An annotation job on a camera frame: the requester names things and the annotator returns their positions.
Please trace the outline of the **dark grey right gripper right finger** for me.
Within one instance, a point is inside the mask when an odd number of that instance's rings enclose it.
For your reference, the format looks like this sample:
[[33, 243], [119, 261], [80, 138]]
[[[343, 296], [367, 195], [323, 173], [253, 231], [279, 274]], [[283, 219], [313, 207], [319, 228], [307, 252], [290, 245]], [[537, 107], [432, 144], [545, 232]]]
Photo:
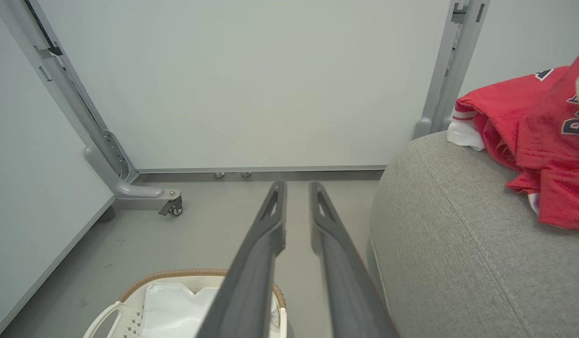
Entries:
[[309, 184], [311, 246], [335, 338], [397, 338], [384, 301], [322, 183]]

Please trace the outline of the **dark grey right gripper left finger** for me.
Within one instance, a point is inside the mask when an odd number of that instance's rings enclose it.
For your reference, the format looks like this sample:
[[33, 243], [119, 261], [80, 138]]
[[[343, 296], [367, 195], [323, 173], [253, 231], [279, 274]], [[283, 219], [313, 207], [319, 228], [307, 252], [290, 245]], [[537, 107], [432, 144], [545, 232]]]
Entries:
[[267, 338], [276, 257], [286, 244], [287, 184], [272, 183], [197, 333]]

